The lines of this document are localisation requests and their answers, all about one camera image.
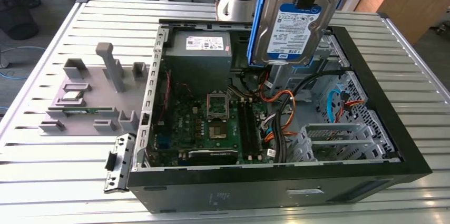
green circuit board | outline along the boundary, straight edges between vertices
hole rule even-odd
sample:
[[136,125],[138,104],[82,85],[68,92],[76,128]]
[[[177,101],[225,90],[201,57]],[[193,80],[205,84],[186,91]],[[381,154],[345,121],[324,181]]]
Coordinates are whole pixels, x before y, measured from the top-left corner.
[[[169,137],[156,138],[158,144],[160,166],[170,167],[177,163],[180,153],[192,150],[234,150],[238,153],[238,163],[265,163],[264,159],[248,160],[241,155],[241,138],[238,128],[238,102],[229,102],[229,117],[226,120],[206,119],[206,100],[176,102],[170,116]],[[265,105],[254,102],[250,104],[256,125],[258,114],[265,113]],[[224,112],[220,101],[210,101],[209,110]]]

blue cable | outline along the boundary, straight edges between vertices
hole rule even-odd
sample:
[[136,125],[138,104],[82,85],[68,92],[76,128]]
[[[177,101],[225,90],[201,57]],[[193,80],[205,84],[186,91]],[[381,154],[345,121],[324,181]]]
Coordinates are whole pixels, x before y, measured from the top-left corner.
[[[40,46],[17,46],[17,47],[11,47],[11,48],[9,48],[9,49],[6,49],[3,51],[0,51],[0,54],[3,53],[3,52],[7,52],[10,50],[18,49],[18,48],[36,48],[36,49],[40,49],[40,50],[45,51],[45,48],[42,48]],[[10,80],[23,80],[23,79],[27,78],[27,77],[10,77],[10,76],[6,76],[2,73],[0,73],[0,76],[2,76],[6,79],[10,79]]]
[[18,49],[18,48],[36,48],[36,49],[40,49],[42,51],[45,51],[45,49],[40,46],[17,46],[17,47],[11,47],[11,48],[7,48],[6,50],[1,51],[1,53],[5,53],[10,50],[14,50],[14,49]]
[[7,78],[10,80],[23,80],[23,79],[27,78],[27,77],[10,77],[10,76],[6,76],[3,73],[0,73],[0,76],[2,76],[3,78]]
[[332,116],[332,107],[331,107],[331,103],[332,103],[332,93],[337,93],[337,95],[340,95],[340,91],[339,90],[331,90],[328,93],[328,98],[325,100],[325,113],[328,115],[328,120],[331,123],[335,122],[333,116]]

hard drive label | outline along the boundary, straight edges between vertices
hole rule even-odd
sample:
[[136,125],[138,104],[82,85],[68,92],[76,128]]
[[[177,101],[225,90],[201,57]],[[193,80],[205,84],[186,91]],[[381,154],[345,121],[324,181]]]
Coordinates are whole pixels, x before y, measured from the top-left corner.
[[293,4],[281,4],[267,47],[272,59],[291,60],[303,53],[311,36],[308,26],[317,19],[320,11],[319,6],[300,10]]

metal bracket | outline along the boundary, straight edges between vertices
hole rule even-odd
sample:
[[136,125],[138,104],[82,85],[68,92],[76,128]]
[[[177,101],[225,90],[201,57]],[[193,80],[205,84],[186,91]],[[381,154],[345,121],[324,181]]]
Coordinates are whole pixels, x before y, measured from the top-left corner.
[[104,168],[108,170],[102,192],[126,192],[126,180],[133,156],[136,136],[130,133],[116,137]]

side panel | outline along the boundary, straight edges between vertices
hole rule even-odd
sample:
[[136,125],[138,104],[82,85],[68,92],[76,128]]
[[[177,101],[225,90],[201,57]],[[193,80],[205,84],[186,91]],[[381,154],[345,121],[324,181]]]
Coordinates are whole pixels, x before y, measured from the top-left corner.
[[309,206],[357,201],[391,186],[393,178],[279,180],[129,187],[150,213]]

